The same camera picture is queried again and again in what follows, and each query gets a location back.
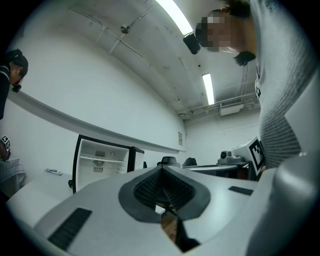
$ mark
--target cable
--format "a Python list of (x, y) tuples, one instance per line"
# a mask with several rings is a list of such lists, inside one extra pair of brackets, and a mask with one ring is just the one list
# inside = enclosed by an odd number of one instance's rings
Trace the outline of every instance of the cable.
[(126, 47), (128, 47), (129, 49), (131, 49), (132, 51), (134, 51), (136, 54), (138, 54), (142, 59), (145, 59), (144, 57), (141, 56), (141, 54), (139, 54), (138, 52), (136, 52), (134, 49), (132, 49), (130, 46), (126, 45), (124, 42), (122, 42), (122, 40), (120, 40), (120, 43), (122, 43), (123, 45), (125, 45)]

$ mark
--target white table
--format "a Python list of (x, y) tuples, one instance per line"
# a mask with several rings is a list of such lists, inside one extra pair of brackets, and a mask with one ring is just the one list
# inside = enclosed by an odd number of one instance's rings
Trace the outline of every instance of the white table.
[(61, 176), (43, 171), (26, 186), (15, 193), (6, 203), (13, 217), (32, 228), (52, 208), (72, 196), (68, 181), (70, 174)]

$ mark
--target white wall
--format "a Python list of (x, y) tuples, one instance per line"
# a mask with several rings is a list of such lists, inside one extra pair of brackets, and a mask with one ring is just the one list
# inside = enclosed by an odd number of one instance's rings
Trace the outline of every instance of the white wall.
[(21, 91), (66, 115), (163, 147), (179, 146), (183, 122), (131, 69), (69, 30), (17, 40), (29, 71)]
[(260, 108), (243, 109), (239, 113), (205, 116), (187, 122), (187, 157), (195, 158), (198, 165), (216, 164), (221, 151), (259, 136)]
[(27, 174), (26, 183), (46, 168), (71, 175), (79, 134), (140, 148), (145, 151), (148, 167), (156, 166), (164, 156), (176, 157), (181, 164), (187, 158), (186, 152), (113, 134), (65, 116), (21, 92), (9, 93), (0, 134), (10, 138), (12, 157), (21, 159)]

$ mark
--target black rubber pad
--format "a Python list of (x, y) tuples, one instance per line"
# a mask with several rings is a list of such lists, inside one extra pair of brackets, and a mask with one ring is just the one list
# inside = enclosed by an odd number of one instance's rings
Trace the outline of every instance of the black rubber pad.
[(251, 196), (251, 194), (254, 192), (252, 189), (247, 189), (247, 188), (238, 187), (238, 186), (231, 186), (229, 187), (229, 190), (238, 192), (241, 194), (245, 194), (247, 196)]
[(91, 210), (77, 208), (57, 230), (49, 237), (49, 241), (60, 249), (66, 251), (80, 229), (89, 218)]

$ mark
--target black hair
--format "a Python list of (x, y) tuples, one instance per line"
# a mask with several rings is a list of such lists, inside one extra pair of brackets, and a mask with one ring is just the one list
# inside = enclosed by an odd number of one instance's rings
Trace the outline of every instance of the black hair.
[(28, 73), (29, 63), (25, 56), (23, 56), (22, 51), (19, 49), (11, 50), (4, 55), (3, 62), (5, 64), (9, 64), (13, 62), (14, 65), (21, 67), (22, 71), (20, 73), (21, 78), (23, 79), (25, 75)]
[[(251, 14), (250, 5), (248, 2), (243, 0), (220, 0), (225, 3), (225, 8), (227, 9), (228, 14), (239, 17), (239, 18), (248, 18)], [(220, 9), (213, 10), (213, 12), (220, 12)], [(198, 40), (199, 44), (212, 52), (218, 52), (219, 46), (214, 46), (213, 42), (208, 42), (208, 17), (203, 17), (201, 23), (198, 23), (195, 29), (195, 38)], [(240, 52), (234, 59), (239, 66), (246, 66), (248, 62), (254, 60), (256, 56), (249, 52), (243, 51)]]

